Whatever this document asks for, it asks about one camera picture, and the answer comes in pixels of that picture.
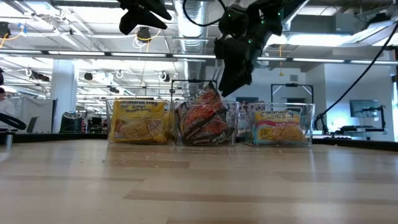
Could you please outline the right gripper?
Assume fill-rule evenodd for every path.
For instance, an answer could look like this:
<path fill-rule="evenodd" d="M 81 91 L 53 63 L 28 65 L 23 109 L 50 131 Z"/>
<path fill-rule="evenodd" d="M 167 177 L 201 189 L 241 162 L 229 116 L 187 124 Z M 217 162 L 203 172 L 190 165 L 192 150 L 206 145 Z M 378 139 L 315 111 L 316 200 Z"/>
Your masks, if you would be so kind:
<path fill-rule="evenodd" d="M 238 88 L 252 83 L 252 62 L 262 55 L 267 44 L 267 32 L 246 33 L 240 37 L 223 35 L 215 39 L 214 44 L 216 58 L 225 65 L 218 90 L 221 96 L 227 97 Z"/>

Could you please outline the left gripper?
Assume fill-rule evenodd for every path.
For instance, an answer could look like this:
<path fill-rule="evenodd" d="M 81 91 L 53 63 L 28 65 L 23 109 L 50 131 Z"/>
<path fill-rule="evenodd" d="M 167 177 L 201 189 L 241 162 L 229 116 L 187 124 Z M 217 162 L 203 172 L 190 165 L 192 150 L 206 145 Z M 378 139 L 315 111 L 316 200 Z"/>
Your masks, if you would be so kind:
<path fill-rule="evenodd" d="M 128 10 L 128 12 L 122 16 L 119 23 L 119 30 L 124 35 L 129 35 L 137 25 L 166 29 L 167 25 L 150 11 L 169 21 L 172 19 L 163 0 L 117 0 L 117 2 L 120 3 L 120 8 L 122 9 L 143 7 L 142 9 Z"/>

